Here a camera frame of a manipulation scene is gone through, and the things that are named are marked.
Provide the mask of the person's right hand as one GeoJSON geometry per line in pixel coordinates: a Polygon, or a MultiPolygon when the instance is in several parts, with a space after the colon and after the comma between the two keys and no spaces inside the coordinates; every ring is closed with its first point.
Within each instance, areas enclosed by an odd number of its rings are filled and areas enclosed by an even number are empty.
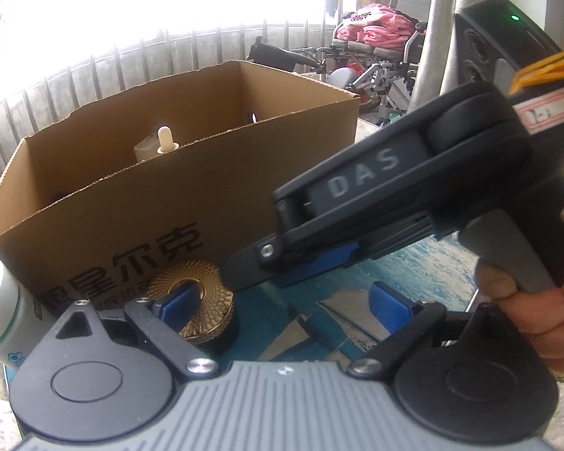
{"type": "Polygon", "coordinates": [[[527,293],[506,271],[485,260],[475,271],[478,289],[499,306],[535,348],[548,369],[564,375],[564,285],[527,293]]]}

